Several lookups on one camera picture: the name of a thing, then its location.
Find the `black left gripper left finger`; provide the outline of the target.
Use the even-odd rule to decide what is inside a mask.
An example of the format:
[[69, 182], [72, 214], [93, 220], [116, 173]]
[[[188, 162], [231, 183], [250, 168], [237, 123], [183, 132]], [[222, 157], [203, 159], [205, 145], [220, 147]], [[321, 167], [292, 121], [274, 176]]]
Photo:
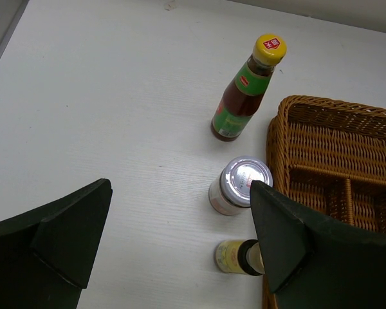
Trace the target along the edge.
[[0, 221], [0, 308], [76, 308], [87, 288], [113, 190], [101, 178]]

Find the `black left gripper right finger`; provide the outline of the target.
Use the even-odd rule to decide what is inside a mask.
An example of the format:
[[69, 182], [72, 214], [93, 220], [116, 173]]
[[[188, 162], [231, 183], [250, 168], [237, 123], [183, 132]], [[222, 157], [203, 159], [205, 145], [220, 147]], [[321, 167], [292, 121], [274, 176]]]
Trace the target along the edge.
[[261, 181], [253, 222], [279, 308], [386, 308], [386, 234], [342, 223]]

